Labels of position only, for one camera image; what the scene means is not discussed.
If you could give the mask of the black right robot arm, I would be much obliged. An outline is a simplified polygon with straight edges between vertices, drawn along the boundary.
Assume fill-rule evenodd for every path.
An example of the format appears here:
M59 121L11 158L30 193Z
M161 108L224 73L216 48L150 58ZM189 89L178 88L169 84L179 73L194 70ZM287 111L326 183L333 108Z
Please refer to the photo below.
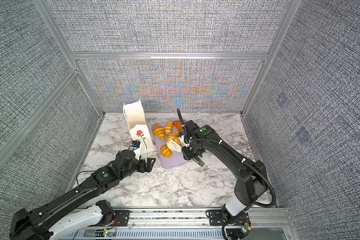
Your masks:
M237 216L253 205L263 208L276 205L276 192L261 161L254 162L240 154L208 125L199 127L189 121L182 124L182 130L182 138L186 144L182 148L185 160L199 160L208 151L228 167L237 179L234 196L223 206L228 216Z

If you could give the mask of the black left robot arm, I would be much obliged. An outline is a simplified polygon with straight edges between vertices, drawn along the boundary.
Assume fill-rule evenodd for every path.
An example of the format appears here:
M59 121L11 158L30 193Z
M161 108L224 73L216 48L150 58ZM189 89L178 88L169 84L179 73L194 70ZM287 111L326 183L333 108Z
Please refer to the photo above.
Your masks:
M137 159L132 150L117 153L115 160L93 171L72 190L31 211L21 209L12 219L11 240L57 240L88 226L108 226L116 221L115 211L106 200L74 213L83 203L116 187L133 173L149 173L155 158Z

